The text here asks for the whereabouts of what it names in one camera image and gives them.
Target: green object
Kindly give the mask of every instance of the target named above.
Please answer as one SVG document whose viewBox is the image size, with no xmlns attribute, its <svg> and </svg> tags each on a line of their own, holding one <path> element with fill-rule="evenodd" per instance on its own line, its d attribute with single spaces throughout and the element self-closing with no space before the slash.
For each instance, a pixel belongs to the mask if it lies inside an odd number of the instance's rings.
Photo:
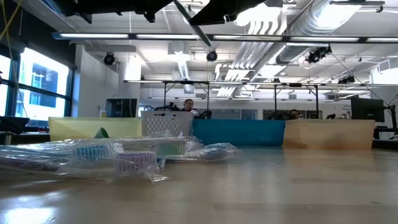
<svg viewBox="0 0 398 224">
<path fill-rule="evenodd" d="M 183 144 L 162 144 L 157 146 L 157 157 L 184 155 Z"/>
<path fill-rule="evenodd" d="M 109 135 L 104 128 L 100 128 L 94 138 L 109 138 Z"/>
</svg>

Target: security camera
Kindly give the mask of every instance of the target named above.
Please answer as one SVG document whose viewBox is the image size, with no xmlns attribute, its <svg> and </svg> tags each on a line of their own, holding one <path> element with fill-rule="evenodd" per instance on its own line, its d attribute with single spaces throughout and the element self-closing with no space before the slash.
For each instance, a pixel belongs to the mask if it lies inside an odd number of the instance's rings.
<svg viewBox="0 0 398 224">
<path fill-rule="evenodd" d="M 118 60 L 117 60 L 117 58 L 114 57 L 113 52 L 106 53 L 106 56 L 104 58 L 105 65 L 115 65 L 117 62 L 118 62 Z"/>
</svg>

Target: yellow cable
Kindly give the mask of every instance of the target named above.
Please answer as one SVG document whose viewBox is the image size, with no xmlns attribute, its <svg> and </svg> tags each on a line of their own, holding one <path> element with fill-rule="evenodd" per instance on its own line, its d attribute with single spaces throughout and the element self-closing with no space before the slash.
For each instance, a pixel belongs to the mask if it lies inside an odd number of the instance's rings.
<svg viewBox="0 0 398 224">
<path fill-rule="evenodd" d="M 5 34 L 6 32 L 8 32 L 8 27 L 11 25 L 12 21 L 13 21 L 14 18 L 15 18 L 15 15 L 16 15 L 17 12 L 18 12 L 18 9 L 21 7 L 22 1 L 23 1 L 23 0 L 19 0 L 18 5 L 17 5 L 17 8 L 15 9 L 14 13 L 12 13 L 12 16 L 10 17 L 10 21 L 6 22 L 5 28 L 4 28 L 4 30 L 3 30 L 3 31 L 1 32 L 1 34 L 0 34 L 0 41 L 1 41 L 2 37 L 4 36 L 4 34 Z M 5 9 L 5 3 L 4 3 L 4 0 L 1 0 L 1 2 L 2 2 L 2 5 L 3 5 L 2 8 L 3 8 L 4 17 L 5 17 L 5 16 L 6 16 L 6 13 L 5 13 L 5 11 L 6 11 L 6 9 Z"/>
<path fill-rule="evenodd" d="M 15 88 L 18 91 L 19 98 L 21 99 L 21 103 L 22 103 L 22 108 L 24 109 L 25 115 L 28 118 L 27 113 L 26 113 L 26 109 L 25 109 L 25 105 L 24 105 L 24 100 L 22 99 L 21 90 L 19 89 L 19 86 L 18 86 L 19 80 L 17 80 L 17 68 L 15 67 L 14 59 L 12 58 L 11 42 L 10 42 L 10 36 L 8 34 L 8 28 L 7 28 L 6 7 L 4 5 L 4 0 L 1 0 L 1 2 L 2 2 L 2 5 L 3 5 L 2 14 L 3 14 L 3 18 L 4 18 L 4 25 L 6 25 L 4 33 L 6 34 L 6 37 L 7 37 L 7 44 L 8 44 L 8 49 L 9 49 L 9 53 L 10 53 L 11 65 L 12 65 L 11 69 L 12 69 L 12 74 L 13 74 L 14 80 L 15 80 Z"/>
</svg>

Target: person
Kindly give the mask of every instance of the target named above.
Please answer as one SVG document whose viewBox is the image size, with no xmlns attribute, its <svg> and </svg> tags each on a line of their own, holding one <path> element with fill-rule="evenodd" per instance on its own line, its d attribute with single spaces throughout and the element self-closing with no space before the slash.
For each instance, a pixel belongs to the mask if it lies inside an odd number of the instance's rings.
<svg viewBox="0 0 398 224">
<path fill-rule="evenodd" d="M 292 109 L 289 112 L 289 116 L 290 116 L 290 119 L 299 119 L 300 118 L 300 112 L 298 110 L 296 110 L 296 109 Z"/>
<path fill-rule="evenodd" d="M 199 112 L 193 109 L 193 100 L 191 99 L 185 100 L 182 111 L 189 111 L 193 114 L 193 116 L 199 116 Z"/>
</svg>

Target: woman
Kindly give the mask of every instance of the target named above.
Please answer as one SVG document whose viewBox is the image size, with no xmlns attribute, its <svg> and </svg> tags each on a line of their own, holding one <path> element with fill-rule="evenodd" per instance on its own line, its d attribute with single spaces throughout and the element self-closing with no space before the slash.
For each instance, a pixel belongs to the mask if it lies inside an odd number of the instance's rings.
<svg viewBox="0 0 398 224">
<path fill-rule="evenodd" d="M 193 114 L 193 116 L 199 116 L 199 113 L 193 109 L 193 100 L 191 99 L 185 100 L 182 111 L 189 111 Z"/>
</svg>

